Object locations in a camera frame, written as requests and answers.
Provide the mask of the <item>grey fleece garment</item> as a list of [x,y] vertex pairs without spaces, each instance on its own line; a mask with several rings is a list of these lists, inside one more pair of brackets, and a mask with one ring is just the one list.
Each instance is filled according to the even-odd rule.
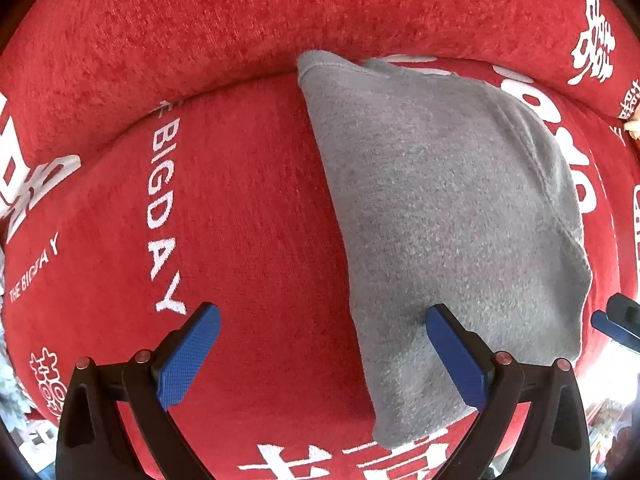
[[374,440],[396,448],[468,414],[427,337],[434,304],[519,361],[576,359],[591,270],[570,167],[544,123],[472,78],[326,51],[297,69],[344,240]]

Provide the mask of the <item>red printed bedspread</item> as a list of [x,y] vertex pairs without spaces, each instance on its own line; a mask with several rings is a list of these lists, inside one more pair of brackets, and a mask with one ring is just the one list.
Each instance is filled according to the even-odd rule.
[[168,413],[211,479],[438,479],[478,411],[374,440],[309,51],[485,81],[544,123],[591,270],[576,382],[597,361],[591,315],[639,296],[639,40],[614,0],[36,0],[1,55],[1,319],[57,433],[80,359],[127,362],[209,302]]

